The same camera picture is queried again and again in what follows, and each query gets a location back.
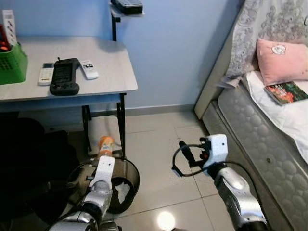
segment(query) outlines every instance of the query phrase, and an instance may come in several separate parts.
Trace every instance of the book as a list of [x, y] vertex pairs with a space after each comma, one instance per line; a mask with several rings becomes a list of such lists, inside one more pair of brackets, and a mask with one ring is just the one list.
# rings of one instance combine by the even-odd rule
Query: book
[[264, 90], [279, 104], [284, 105], [308, 99], [308, 95], [294, 82], [266, 86]]

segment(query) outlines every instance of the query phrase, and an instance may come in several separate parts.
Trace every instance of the white bed sheet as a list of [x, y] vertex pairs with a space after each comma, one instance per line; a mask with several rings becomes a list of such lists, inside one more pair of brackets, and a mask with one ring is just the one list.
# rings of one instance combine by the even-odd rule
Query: white bed sheet
[[[264, 91], [259, 71], [247, 73], [246, 79], [253, 101], [277, 128], [294, 139], [308, 164], [308, 99], [280, 106]], [[308, 94], [308, 81], [294, 82]]]

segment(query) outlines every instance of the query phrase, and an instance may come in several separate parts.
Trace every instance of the blue wall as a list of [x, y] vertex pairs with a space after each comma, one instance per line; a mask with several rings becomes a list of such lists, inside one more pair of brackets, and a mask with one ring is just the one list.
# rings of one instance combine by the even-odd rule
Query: blue wall
[[[145, 16], [118, 25], [139, 89], [127, 107], [195, 103], [238, 13], [238, 0], [142, 0]], [[20, 36], [111, 38], [107, 0], [0, 0]]]

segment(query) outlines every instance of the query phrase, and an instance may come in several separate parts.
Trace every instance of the orange bottle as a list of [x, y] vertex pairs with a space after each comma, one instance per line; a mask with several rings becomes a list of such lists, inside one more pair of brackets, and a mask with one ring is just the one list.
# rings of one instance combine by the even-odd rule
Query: orange bottle
[[99, 142], [100, 153], [98, 154], [98, 158], [100, 158], [102, 155], [111, 156], [114, 143], [114, 138], [110, 136], [102, 136]]

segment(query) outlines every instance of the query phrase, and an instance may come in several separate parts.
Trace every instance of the pink pillow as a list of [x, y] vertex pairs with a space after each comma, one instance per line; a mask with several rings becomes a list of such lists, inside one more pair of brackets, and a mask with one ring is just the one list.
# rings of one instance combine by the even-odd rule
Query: pink pillow
[[257, 56], [264, 85], [308, 80], [308, 48], [304, 44], [258, 39]]

